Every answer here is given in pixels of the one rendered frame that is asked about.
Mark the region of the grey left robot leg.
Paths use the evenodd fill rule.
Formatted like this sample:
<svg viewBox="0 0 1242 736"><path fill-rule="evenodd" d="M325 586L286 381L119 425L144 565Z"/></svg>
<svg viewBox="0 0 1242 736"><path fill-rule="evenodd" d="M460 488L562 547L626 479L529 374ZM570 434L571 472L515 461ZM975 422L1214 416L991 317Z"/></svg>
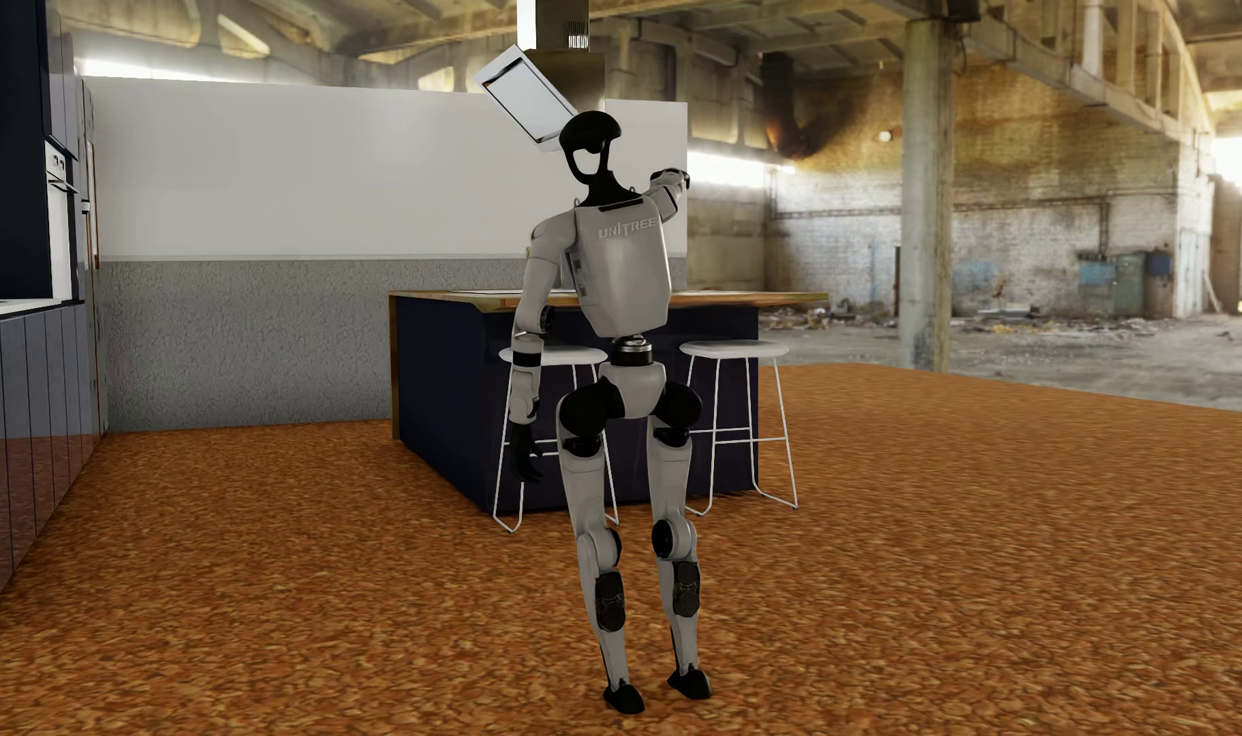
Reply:
<svg viewBox="0 0 1242 736"><path fill-rule="evenodd" d="M609 686L605 701L623 714L643 712L626 662L625 588L619 563L619 536L606 525L602 432L609 420L625 416L622 393L600 377L568 393L556 410L561 482L576 537L579 575L589 623L597 635Z"/></svg>

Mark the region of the grey robot leg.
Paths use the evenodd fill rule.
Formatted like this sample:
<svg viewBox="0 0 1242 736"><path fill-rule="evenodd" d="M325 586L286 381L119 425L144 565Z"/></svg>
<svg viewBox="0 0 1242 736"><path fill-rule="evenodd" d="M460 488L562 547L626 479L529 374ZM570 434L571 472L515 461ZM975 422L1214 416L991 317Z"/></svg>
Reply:
<svg viewBox="0 0 1242 736"><path fill-rule="evenodd" d="M691 699L710 698L710 681L698 665L696 624L700 607L700 570L696 529L686 519L687 479L692 465L691 426L700 415L700 398L686 385L668 381L648 418L648 487L652 506L652 547L657 559L662 608L677 669L669 686Z"/></svg>
<svg viewBox="0 0 1242 736"><path fill-rule="evenodd" d="M556 410L561 482L576 537L579 575L589 623L597 635L609 686L605 701L623 714L643 712L626 662L625 588L619 563L619 536L606 525L602 432L609 420L625 416L622 393L600 377L568 393Z"/></svg>

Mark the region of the dark blue kitchen island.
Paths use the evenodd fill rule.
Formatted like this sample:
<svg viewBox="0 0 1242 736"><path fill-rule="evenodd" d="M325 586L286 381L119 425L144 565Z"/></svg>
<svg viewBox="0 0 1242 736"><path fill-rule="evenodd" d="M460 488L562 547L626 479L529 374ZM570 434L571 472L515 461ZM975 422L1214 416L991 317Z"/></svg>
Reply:
<svg viewBox="0 0 1242 736"><path fill-rule="evenodd" d="M465 493L483 513L514 523L517 479L499 453L505 427L510 348L518 290L392 292L390 370L392 436ZM825 303L825 293L677 292L664 326L645 331L666 377L693 385L702 415L693 434L689 496L749 491L760 446L743 443L746 426L760 436L758 361L693 360L683 343L758 338L758 310Z"/></svg>

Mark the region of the black robot head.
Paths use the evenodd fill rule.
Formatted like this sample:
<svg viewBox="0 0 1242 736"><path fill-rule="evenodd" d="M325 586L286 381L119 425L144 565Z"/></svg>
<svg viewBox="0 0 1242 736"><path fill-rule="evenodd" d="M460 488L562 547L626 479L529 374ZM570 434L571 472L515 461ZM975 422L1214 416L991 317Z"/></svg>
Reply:
<svg viewBox="0 0 1242 736"><path fill-rule="evenodd" d="M619 122L605 110L582 110L563 127L558 140L561 141L568 166L573 176L589 189L580 207L609 207L632 199L633 192L621 186L609 169L610 141L619 139L621 134ZM597 155L596 173L581 173L578 168L575 151L580 149Z"/></svg>

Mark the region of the grey robot torso with lettering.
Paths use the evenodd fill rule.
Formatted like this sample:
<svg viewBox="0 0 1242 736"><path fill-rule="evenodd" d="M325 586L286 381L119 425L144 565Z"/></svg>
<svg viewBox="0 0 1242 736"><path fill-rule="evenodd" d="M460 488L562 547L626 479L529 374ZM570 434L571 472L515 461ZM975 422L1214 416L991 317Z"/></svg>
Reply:
<svg viewBox="0 0 1242 736"><path fill-rule="evenodd" d="M612 356L601 377L622 393L625 418L650 415L664 387L645 335L664 326L672 282L662 222L650 199L609 207L571 209L576 243L568 248L568 268L584 316L597 338L612 341Z"/></svg>

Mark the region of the grey right robot leg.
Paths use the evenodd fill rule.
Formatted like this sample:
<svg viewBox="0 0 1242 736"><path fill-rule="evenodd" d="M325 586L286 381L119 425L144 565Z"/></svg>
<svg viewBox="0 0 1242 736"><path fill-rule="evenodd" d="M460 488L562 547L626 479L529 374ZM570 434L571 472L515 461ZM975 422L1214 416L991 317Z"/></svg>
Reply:
<svg viewBox="0 0 1242 736"><path fill-rule="evenodd" d="M652 506L652 547L657 559L662 608L677 669L669 686L691 699L710 698L710 681L698 665L696 624L700 607L700 570L696 529L686 519L687 479L692 465L691 426L700 415L700 398L686 385L668 381L648 418L648 487Z"/></svg>

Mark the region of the steel range hood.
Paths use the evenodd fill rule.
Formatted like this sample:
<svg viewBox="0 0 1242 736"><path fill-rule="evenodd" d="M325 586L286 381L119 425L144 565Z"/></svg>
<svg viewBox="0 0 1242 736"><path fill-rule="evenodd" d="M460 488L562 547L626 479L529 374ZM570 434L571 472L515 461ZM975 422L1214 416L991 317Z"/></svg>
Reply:
<svg viewBox="0 0 1242 736"><path fill-rule="evenodd" d="M474 82L542 151L559 151L573 115L605 109L606 65L589 50L589 0L515 0L515 35Z"/></svg>

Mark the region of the concrete pillar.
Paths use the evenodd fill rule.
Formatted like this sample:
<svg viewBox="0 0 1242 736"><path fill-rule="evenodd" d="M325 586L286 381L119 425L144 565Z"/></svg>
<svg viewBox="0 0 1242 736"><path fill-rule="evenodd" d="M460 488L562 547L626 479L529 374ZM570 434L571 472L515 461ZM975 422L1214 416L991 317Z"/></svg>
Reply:
<svg viewBox="0 0 1242 736"><path fill-rule="evenodd" d="M946 372L953 315L953 25L905 25L898 338L902 362Z"/></svg>

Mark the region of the dark blue base cabinets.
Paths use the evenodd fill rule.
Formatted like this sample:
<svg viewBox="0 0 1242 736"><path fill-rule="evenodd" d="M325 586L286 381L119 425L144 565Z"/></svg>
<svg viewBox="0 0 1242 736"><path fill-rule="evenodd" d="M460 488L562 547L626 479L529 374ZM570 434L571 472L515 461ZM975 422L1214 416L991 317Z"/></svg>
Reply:
<svg viewBox="0 0 1242 736"><path fill-rule="evenodd" d="M94 333L83 302L0 305L0 595L104 432Z"/></svg>

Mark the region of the dark blue tall cabinet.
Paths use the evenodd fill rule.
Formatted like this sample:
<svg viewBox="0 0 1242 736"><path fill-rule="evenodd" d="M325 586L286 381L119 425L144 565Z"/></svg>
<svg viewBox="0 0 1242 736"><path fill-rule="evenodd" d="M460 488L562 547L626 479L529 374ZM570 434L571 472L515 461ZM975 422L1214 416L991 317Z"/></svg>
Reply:
<svg viewBox="0 0 1242 736"><path fill-rule="evenodd" d="M75 274L89 297L92 102L57 0L0 0L0 300L52 298L43 141L70 158Z"/></svg>

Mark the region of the built-in wall oven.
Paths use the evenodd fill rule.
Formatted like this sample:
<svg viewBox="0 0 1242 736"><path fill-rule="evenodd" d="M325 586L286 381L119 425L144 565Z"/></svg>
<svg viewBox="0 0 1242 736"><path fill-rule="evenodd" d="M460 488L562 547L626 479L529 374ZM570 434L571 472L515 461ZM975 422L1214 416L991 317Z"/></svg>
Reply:
<svg viewBox="0 0 1242 736"><path fill-rule="evenodd" d="M75 274L75 230L72 213L78 194L70 180L70 158L51 141L43 141L46 220L48 220L50 276L56 300L78 300Z"/></svg>

